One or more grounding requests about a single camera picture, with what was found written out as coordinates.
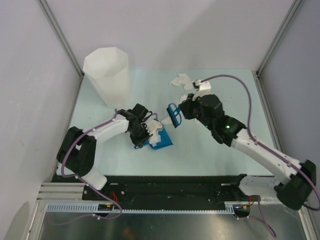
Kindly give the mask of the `blue plastic dustpan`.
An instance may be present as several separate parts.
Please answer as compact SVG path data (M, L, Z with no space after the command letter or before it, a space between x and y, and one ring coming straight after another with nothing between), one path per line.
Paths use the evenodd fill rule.
M161 136L161 142L158 142L155 147L152 147L149 144L149 139L148 139L148 140L146 140L144 142L143 147L144 146L149 146L153 150L159 150L159 149L162 149L162 148L169 147L169 146L173 145L173 142L172 142L172 140L171 140L170 136L168 135L168 133L167 133L165 128L163 128L162 130L159 130L157 132Z

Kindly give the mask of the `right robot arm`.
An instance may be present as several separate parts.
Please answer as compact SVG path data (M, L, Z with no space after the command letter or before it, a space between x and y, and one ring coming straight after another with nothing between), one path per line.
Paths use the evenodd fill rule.
M278 181L273 190L282 204L292 210L305 205L317 182L316 165L312 161L300 162L265 145L244 123L225 114L214 94L194 98L190 93L178 107L186 120L198 120L219 144L246 154L270 171Z

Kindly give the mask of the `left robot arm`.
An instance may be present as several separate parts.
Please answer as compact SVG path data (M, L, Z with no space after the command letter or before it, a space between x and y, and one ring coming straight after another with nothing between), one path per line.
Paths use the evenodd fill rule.
M111 193L106 184L108 180L94 167L97 144L129 133L133 145L142 148L151 136L144 121L148 112L143 105L136 104L129 110L115 110L110 120L88 130L75 126L69 128L56 156L61 164L61 175L82 180L93 187L93 194L98 199L107 199Z

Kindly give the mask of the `blue hand brush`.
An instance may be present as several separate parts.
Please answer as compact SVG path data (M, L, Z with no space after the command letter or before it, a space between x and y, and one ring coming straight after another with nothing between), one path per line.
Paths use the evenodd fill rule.
M169 103L166 111L170 120L175 128L179 127L182 123L182 115L180 108L175 103Z

